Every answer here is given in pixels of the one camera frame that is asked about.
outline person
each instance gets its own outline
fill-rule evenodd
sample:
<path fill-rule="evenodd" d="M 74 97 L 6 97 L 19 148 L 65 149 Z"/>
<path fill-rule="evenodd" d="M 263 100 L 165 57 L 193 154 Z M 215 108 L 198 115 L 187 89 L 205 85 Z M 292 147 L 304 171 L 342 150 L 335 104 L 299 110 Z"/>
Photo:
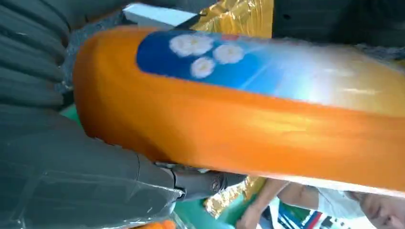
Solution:
<path fill-rule="evenodd" d="M 405 199 L 372 193 L 337 191 L 268 178 L 236 229 L 255 229 L 263 210 L 278 197 L 285 204 L 316 210 L 328 216 L 353 219 L 366 216 L 377 229 L 405 229 Z"/>
<path fill-rule="evenodd" d="M 2 0 L 0 228 L 131 228 L 243 175 L 157 166 L 86 136 L 57 108 L 69 34 L 131 0 Z M 147 3 L 175 4 L 176 0 Z"/>

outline orange object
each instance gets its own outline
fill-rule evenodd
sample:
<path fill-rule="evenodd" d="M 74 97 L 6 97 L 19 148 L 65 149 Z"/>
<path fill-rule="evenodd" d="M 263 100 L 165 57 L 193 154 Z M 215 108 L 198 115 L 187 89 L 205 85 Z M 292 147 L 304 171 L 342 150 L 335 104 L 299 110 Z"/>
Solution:
<path fill-rule="evenodd" d="M 382 102 L 355 97 L 364 92 L 350 88 L 336 96 L 337 106 L 348 109 L 287 100 L 140 70 L 138 47 L 152 31 L 122 27 L 101 32 L 82 47 L 75 98 L 89 136 L 152 160 L 339 181 L 350 190 L 362 187 L 348 184 L 380 188 L 362 189 L 372 192 L 405 191 L 405 83 L 399 72 L 376 62 L 356 63 L 354 84 L 386 77 L 373 81 L 384 92 Z M 328 64 L 339 67 L 347 56 Z M 155 62 L 156 68 L 161 64 Z M 358 111 L 352 109 L 357 98 L 364 101 Z"/>
<path fill-rule="evenodd" d="M 160 223 L 149 223 L 145 226 L 137 227 L 137 229 L 165 229 L 165 228 Z"/>
<path fill-rule="evenodd" d="M 145 226 L 137 227 L 137 229 L 176 229 L 176 224 L 171 220 L 163 222 L 149 223 Z"/>
<path fill-rule="evenodd" d="M 163 229 L 176 229 L 176 224 L 171 220 L 162 222 Z"/>

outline orange cylindrical tank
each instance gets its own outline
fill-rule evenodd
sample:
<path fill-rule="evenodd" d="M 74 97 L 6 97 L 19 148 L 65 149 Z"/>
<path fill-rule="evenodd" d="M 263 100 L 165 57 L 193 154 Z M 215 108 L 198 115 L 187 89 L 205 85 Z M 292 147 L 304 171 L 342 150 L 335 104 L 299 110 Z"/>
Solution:
<path fill-rule="evenodd" d="M 400 71 L 347 49 L 177 32 L 86 42 L 74 84 L 89 136 L 151 160 L 405 191 Z"/>
<path fill-rule="evenodd" d="M 163 222 L 150 223 L 138 229 L 176 229 L 176 224 L 171 220 L 165 220 Z"/>

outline label graphic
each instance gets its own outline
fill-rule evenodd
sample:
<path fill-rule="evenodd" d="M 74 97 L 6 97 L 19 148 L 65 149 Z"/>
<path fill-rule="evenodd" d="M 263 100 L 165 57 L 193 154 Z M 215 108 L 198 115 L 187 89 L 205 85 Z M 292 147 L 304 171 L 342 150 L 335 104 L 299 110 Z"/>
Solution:
<path fill-rule="evenodd" d="M 398 108 L 392 102 L 395 98 L 405 103 L 404 77 L 348 49 L 200 31 L 157 31 L 139 45 L 137 64 L 147 73 L 250 93 L 405 115 L 405 106 Z"/>

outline gold reflective foil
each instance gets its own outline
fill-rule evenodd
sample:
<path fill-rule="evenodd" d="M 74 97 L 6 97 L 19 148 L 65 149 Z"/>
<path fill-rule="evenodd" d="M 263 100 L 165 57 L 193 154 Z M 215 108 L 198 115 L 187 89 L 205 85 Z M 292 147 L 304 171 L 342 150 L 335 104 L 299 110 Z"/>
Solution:
<path fill-rule="evenodd" d="M 201 11 L 194 30 L 271 38 L 273 0 L 222 0 Z"/>
<path fill-rule="evenodd" d="M 204 201 L 204 207 L 207 212 L 214 218 L 218 218 L 221 213 L 236 199 L 238 196 L 243 195 L 244 200 L 248 201 L 250 198 L 259 192 L 265 182 L 263 177 L 248 176 L 244 182 L 239 185 L 234 185 L 225 189 L 222 192 Z"/>

